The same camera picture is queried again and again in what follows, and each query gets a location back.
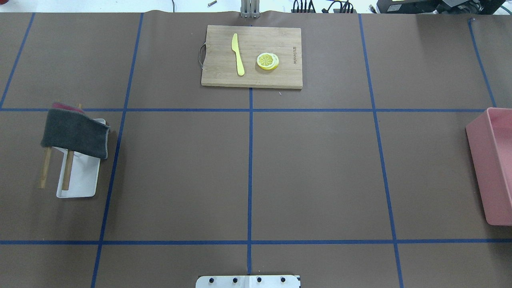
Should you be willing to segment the grey and pink cloth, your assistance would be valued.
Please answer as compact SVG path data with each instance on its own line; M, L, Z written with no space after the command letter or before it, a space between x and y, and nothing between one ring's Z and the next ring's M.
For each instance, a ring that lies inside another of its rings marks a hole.
M89 117L84 110L54 102L46 115L40 146L54 146L107 159L109 131L110 126Z

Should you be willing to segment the yellow plastic knife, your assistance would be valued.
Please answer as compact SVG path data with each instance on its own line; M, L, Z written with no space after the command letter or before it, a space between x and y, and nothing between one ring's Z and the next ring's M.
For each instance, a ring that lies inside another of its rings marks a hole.
M244 76L245 75L245 69L244 65L242 63L242 57L240 53L240 48L238 46L238 34L234 33L232 36L232 44L231 44L232 51L235 54L236 57L236 72L238 76Z

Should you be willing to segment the yellow lemon slices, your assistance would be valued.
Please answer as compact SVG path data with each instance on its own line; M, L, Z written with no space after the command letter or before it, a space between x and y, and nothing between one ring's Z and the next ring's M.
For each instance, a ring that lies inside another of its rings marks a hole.
M262 53L256 59L257 65L263 70L274 70L279 66L279 58L274 53Z

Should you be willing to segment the bamboo cutting board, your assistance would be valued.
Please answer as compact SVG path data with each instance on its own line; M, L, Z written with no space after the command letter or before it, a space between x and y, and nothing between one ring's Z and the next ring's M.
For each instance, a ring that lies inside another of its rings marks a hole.
M232 36L238 34L238 46L245 69L238 76ZM207 26L201 84L209 87L264 89L302 89L302 31L300 28ZM262 53L274 53L279 66L263 70L257 63Z

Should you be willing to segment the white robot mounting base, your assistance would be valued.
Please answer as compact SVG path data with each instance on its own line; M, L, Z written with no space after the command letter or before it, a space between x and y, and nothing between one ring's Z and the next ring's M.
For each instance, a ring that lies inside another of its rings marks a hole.
M300 288L296 275L200 276L196 288Z

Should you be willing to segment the white rectangular tray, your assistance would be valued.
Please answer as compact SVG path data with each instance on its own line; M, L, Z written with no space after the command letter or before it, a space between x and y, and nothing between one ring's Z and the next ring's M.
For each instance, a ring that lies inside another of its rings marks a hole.
M64 172L66 171L66 159L68 150L53 146L53 149L63 153L62 167L56 190L57 198L86 198L93 197L96 193L100 161L104 158L93 157L88 154L75 152L72 169L70 173L70 183L67 190L64 187Z

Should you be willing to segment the wooden rack rod right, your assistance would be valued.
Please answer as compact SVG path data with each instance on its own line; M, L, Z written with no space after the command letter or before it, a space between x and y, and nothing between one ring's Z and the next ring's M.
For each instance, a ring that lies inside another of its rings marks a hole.
M67 191L70 187L73 161L74 161L74 151L68 150L68 153L66 155L64 176L63 176L63 182L62 182L62 190L63 191Z

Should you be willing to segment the wooden rack rod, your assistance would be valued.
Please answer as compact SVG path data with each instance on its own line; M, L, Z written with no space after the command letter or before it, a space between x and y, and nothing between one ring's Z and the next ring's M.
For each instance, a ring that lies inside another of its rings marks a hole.
M40 189L43 189L46 187L46 179L48 177L51 155L52 155L52 147L48 146L48 147L44 148L43 165L41 168L40 180L39 180L39 184L38 184L38 188L40 188Z
M62 182L62 190L63 191L67 191L70 187L73 161L74 161L74 151L68 150L68 153L66 155L64 176L63 176L63 182Z

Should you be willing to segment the wooden rack rod left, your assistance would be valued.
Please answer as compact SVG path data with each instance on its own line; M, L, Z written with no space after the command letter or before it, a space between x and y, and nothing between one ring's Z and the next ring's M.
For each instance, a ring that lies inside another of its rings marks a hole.
M39 184L38 184L38 188L40 188L40 189L43 189L46 187L46 179L48 177L51 155L52 155L52 147L48 146L48 147L44 148L43 165L41 168L40 180L39 180Z

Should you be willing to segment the pink plastic bin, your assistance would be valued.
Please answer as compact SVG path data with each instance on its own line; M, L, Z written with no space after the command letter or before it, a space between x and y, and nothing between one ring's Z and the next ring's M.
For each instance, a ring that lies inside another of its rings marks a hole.
M512 110L489 107L466 126L485 219L512 224Z

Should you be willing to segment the aluminium frame post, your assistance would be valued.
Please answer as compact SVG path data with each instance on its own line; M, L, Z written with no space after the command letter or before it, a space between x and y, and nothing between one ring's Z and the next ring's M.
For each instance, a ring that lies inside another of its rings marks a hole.
M241 1L241 18L259 18L260 17L260 1L259 0L242 0Z

